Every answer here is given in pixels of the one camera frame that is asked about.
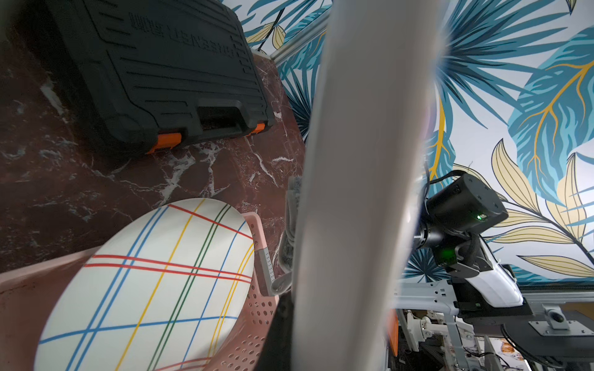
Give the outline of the white plate coloured stripes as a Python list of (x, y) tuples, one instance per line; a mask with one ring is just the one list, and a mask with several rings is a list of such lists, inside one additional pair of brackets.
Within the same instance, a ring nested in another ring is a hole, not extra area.
[(246, 219), (216, 199), (139, 217), (100, 247), (60, 296), (37, 370), (208, 370), (252, 285)]

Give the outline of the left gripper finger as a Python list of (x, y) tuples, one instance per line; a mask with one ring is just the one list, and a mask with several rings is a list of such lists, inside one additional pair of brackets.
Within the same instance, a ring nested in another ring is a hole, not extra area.
[(281, 296), (255, 363), (255, 371), (290, 371), (294, 304), (291, 296)]

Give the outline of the black tool case orange latches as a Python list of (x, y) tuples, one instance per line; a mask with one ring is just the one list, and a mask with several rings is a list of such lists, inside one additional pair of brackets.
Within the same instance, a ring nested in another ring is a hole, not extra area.
[(275, 124), (235, 12), (219, 1), (48, 1), (60, 68), (90, 141), (113, 155)]

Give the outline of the colourful speckled plate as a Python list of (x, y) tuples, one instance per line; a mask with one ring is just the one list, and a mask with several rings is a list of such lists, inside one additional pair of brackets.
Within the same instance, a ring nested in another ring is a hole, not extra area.
[(292, 296), (293, 370), (376, 370), (419, 215), (438, 1), (339, 1), (310, 122)]

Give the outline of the pink plastic basket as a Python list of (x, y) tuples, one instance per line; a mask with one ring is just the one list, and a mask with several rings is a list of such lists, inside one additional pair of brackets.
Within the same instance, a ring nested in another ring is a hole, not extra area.
[[(72, 278), (97, 252), (91, 248), (1, 275), (1, 368), (32, 370), (38, 342)], [(278, 298), (260, 292), (255, 275), (237, 324), (208, 370), (253, 370), (264, 348)]]

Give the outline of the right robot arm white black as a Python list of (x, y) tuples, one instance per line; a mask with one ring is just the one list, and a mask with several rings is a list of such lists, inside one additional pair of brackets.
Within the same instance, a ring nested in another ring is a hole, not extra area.
[(430, 249), (436, 264), (469, 284), (490, 307), (520, 307), (524, 298), (515, 277), (481, 236), (508, 217), (502, 200), (485, 182), (453, 170), (424, 186), (413, 247)]

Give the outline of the right aluminium frame post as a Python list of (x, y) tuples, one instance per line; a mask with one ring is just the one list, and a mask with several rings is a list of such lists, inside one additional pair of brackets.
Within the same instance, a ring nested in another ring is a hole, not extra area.
[(309, 42), (326, 32), (331, 6), (323, 6), (298, 22), (286, 34), (285, 42), (270, 58), (276, 64), (284, 63)]

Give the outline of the grey striped cloth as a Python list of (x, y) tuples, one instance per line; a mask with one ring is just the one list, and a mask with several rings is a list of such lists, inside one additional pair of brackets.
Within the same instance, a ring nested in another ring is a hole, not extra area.
[(277, 249), (278, 264), (285, 273), (292, 271), (302, 180), (301, 176), (290, 177), (286, 191), (285, 229)]

